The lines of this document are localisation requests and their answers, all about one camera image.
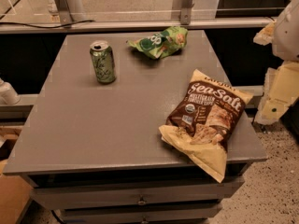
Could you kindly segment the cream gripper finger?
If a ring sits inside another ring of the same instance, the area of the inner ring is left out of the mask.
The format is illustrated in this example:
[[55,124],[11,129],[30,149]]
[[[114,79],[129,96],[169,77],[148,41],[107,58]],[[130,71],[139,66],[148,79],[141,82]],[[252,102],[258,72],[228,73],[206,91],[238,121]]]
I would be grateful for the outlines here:
[[267,24],[253,37],[253,42],[263,46],[271,44],[274,37],[275,25],[276,23],[274,21]]
[[254,121],[262,125],[277,122],[299,99],[299,62],[284,62],[265,74],[263,97]]

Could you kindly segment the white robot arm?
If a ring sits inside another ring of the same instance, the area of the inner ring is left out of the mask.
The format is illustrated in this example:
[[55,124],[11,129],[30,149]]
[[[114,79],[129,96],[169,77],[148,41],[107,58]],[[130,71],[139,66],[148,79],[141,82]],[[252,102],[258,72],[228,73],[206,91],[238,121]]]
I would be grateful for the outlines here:
[[272,45],[272,52],[283,63],[266,72],[263,97],[255,121],[262,125],[277,122],[299,99],[299,0],[291,2],[278,18],[253,38],[259,45]]

